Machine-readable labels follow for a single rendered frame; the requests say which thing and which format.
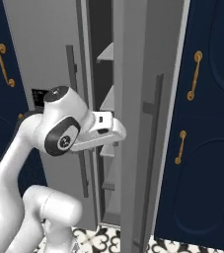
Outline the grey fridge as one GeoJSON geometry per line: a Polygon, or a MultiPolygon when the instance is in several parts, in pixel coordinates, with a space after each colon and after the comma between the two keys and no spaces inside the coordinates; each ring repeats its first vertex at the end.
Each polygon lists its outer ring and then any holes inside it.
{"type": "MultiPolygon", "coordinates": [[[[87,0],[94,108],[114,112],[112,0],[87,0]]],[[[119,226],[114,145],[97,148],[101,223],[119,226]]]]}

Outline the grey fridge door with dispenser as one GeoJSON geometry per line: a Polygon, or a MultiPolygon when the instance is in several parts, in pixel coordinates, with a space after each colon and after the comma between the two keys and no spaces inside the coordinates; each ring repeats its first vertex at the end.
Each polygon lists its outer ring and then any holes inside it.
{"type": "MultiPolygon", "coordinates": [[[[32,90],[70,86],[66,46],[73,45],[77,81],[88,99],[81,0],[3,0],[30,109],[35,107],[32,90]]],[[[66,153],[40,158],[47,185],[68,194],[83,205],[80,228],[98,226],[92,153],[83,151],[89,181],[89,197],[83,196],[79,156],[66,153]]]]}

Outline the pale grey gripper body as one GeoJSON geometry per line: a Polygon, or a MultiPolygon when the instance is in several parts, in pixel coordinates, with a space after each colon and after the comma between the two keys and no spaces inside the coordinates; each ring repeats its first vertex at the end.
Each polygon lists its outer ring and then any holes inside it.
{"type": "Polygon", "coordinates": [[[95,125],[84,133],[80,133],[70,150],[77,152],[91,149],[101,145],[112,144],[125,138],[125,127],[118,119],[112,118],[106,126],[95,125]]]}

